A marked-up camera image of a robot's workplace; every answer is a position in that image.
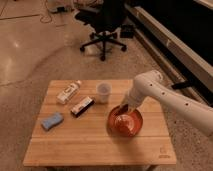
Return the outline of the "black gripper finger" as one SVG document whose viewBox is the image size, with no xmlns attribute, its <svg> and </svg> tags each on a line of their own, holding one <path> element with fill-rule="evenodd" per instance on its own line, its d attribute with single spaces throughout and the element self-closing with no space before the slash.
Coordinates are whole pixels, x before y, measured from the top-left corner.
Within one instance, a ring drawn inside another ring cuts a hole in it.
<svg viewBox="0 0 213 171">
<path fill-rule="evenodd" d="M 126 113 L 128 111 L 128 105 L 119 106 L 118 113 Z"/>
</svg>

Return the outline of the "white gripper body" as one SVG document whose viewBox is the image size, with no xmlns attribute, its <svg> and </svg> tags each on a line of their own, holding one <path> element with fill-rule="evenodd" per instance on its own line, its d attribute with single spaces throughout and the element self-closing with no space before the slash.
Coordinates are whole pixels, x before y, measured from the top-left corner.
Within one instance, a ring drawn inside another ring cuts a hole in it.
<svg viewBox="0 0 213 171">
<path fill-rule="evenodd" d="M 133 112 L 142 103 L 141 93 L 131 89 L 125 93 L 125 96 L 120 104 L 120 108 L 126 109 L 127 113 Z"/>
</svg>

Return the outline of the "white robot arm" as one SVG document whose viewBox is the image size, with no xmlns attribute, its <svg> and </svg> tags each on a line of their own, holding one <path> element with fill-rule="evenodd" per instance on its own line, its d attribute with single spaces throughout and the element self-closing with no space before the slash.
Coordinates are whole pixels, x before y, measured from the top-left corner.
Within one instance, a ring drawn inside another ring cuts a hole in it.
<svg viewBox="0 0 213 171">
<path fill-rule="evenodd" d="M 134 77 L 132 87 L 125 93 L 120 107 L 130 111 L 142 105 L 146 97 L 154 98 L 175 110 L 185 120 L 213 140 L 213 108 L 178 94 L 162 85 L 163 76 L 151 70 Z"/>
</svg>

